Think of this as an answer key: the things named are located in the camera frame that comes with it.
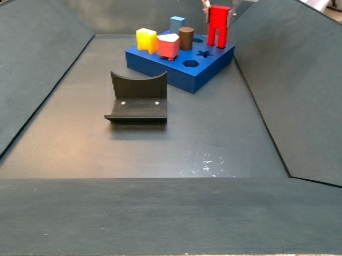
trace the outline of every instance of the blue pegboard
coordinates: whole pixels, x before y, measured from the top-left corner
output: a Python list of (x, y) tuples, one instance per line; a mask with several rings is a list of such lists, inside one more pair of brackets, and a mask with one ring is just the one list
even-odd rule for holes
[(131, 47), (126, 50), (127, 67), (148, 76), (167, 71), (167, 83), (195, 93), (231, 62), (234, 49), (231, 43), (225, 49), (209, 46), (206, 36), (195, 34), (193, 50), (179, 50), (174, 61), (162, 59), (156, 52), (148, 54), (139, 51), (136, 46)]

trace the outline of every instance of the black curved bracket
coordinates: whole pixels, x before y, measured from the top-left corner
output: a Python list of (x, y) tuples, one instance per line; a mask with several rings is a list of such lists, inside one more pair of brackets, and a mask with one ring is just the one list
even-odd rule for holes
[(148, 79), (130, 79), (111, 72), (115, 102), (111, 122), (167, 122), (167, 72)]

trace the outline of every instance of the bin floor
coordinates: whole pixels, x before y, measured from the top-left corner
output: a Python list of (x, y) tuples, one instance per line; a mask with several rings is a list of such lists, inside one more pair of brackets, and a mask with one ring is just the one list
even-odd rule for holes
[(96, 36), (1, 158), (0, 178), (287, 178), (235, 62), (190, 94), (168, 85), (167, 125), (115, 125), (110, 72), (131, 35)]

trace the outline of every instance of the yellow peg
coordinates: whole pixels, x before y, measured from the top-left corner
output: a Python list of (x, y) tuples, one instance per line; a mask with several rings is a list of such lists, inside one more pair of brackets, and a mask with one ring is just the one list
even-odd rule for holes
[(156, 52), (156, 31), (140, 28), (136, 30), (138, 50), (147, 50), (150, 54)]

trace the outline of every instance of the hole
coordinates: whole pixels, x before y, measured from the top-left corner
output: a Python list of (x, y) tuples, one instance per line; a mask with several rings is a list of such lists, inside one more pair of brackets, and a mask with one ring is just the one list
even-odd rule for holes
[(193, 38), (193, 42), (194, 42), (194, 43), (203, 43), (203, 40), (194, 37), (194, 38)]
[(199, 63), (195, 60), (186, 60), (183, 62), (183, 65), (189, 68), (195, 68), (199, 65)]
[(209, 56), (213, 56), (213, 54), (210, 53), (210, 51), (199, 51), (198, 52), (198, 54), (197, 54), (198, 56), (202, 56), (202, 57), (205, 57), (205, 58), (207, 58)]

